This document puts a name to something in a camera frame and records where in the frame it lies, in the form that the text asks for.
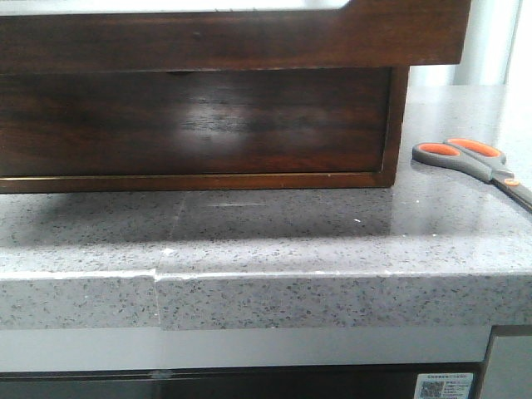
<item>scissor blade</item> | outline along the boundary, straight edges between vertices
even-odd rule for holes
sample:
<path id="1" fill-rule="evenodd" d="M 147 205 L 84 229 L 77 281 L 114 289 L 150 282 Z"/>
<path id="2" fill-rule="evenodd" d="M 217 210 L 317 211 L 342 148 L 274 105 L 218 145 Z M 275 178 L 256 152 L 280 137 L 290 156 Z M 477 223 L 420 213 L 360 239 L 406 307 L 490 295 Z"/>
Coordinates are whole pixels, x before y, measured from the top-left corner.
<path id="1" fill-rule="evenodd" d="M 492 182 L 499 190 L 532 213 L 532 191 L 521 184 L 507 185 L 503 177 L 495 177 Z"/>

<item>label sticker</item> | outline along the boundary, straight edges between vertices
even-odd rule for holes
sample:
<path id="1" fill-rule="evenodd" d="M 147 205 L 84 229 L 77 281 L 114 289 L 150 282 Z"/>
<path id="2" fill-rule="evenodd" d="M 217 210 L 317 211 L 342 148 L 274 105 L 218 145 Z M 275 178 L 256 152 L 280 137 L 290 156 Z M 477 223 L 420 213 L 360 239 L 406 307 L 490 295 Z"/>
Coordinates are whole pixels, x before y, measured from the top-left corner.
<path id="1" fill-rule="evenodd" d="M 419 374 L 414 399 L 468 399 L 472 372 Z"/>

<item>scissors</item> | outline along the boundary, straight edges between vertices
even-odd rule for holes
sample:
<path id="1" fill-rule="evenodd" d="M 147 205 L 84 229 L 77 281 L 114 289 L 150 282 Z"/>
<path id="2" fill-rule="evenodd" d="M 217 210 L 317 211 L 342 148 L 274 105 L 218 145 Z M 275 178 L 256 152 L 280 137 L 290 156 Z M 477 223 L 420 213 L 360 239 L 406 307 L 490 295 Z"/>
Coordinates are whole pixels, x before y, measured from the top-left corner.
<path id="1" fill-rule="evenodd" d="M 412 148 L 412 159 L 459 170 L 484 183 L 493 184 L 532 213 L 532 191 L 525 188 L 506 167 L 506 155 L 490 145 L 468 139 L 420 143 Z"/>

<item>qr code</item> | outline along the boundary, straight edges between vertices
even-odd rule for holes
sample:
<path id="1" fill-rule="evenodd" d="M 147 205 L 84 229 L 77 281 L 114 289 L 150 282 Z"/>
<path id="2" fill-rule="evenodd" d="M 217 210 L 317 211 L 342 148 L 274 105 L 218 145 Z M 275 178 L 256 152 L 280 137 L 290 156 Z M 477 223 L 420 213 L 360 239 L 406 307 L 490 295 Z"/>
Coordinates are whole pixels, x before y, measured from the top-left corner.
<path id="1" fill-rule="evenodd" d="M 423 382 L 420 399 L 438 399 L 443 392 L 444 382 Z"/>

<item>countertop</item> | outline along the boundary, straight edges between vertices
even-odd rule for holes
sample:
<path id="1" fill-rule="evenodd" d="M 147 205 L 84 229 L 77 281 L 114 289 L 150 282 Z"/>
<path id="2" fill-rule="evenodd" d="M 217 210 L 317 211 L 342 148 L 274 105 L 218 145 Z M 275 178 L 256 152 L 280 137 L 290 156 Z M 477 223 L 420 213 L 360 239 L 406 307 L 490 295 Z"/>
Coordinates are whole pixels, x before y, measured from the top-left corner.
<path id="1" fill-rule="evenodd" d="M 532 323 L 532 214 L 411 160 L 482 140 L 532 187 L 518 88 L 409 90 L 390 189 L 0 195 L 0 328 Z"/>

